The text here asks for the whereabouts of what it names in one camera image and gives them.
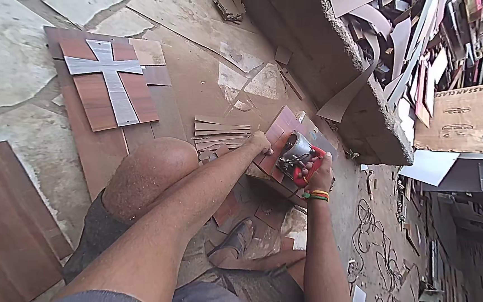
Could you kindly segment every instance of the concrete ledge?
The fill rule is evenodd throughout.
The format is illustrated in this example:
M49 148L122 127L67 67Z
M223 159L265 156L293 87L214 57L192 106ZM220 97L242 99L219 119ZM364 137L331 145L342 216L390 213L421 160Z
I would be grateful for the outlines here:
M293 52L288 70L320 108L362 72L361 57L329 0L244 0L247 13L273 46ZM364 164L410 165L409 145L379 83L371 76L338 124L348 148Z

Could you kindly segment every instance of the person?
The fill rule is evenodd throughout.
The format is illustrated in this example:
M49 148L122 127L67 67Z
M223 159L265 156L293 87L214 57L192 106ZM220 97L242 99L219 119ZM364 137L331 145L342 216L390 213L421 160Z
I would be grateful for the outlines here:
M325 198L307 201L306 254L281 251L263 259L242 259L253 231L246 219L211 251L216 267L175 291L190 239L251 161L272 152L261 131L202 167L195 148L185 141L159 138L138 147L92 203L80 244L63 269L67 285L55 300L349 300ZM327 153L305 190L328 191L331 166ZM260 296L251 296L254 292Z

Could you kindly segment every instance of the cross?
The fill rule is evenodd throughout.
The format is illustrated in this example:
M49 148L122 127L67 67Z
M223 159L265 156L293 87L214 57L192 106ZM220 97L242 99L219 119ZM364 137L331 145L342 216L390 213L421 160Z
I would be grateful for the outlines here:
M97 61L86 58L73 58L64 56L71 75L90 74L102 72L106 82L107 92L111 100L111 106L115 113L117 125L126 126L138 124L139 120L133 106L131 105L128 94L124 89L122 80L118 72L130 72L132 74L143 74L138 60L113 60L113 49L111 42L85 40L92 52L98 59Z

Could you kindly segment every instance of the cardboard box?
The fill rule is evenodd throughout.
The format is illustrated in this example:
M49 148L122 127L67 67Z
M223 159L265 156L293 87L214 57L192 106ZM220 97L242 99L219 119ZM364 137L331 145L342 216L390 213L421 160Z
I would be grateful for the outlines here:
M430 128L415 125L414 146L445 152L483 153L483 85L435 93Z

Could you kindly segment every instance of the power tool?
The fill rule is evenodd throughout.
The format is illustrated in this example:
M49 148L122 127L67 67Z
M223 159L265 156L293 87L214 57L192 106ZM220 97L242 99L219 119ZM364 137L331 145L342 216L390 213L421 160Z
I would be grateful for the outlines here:
M314 172L320 167L325 153L322 149L311 145L303 134L293 131L281 150L276 165L299 188L305 188ZM302 175L302 169L306 169L309 162L312 163L312 169L308 169L308 174Z

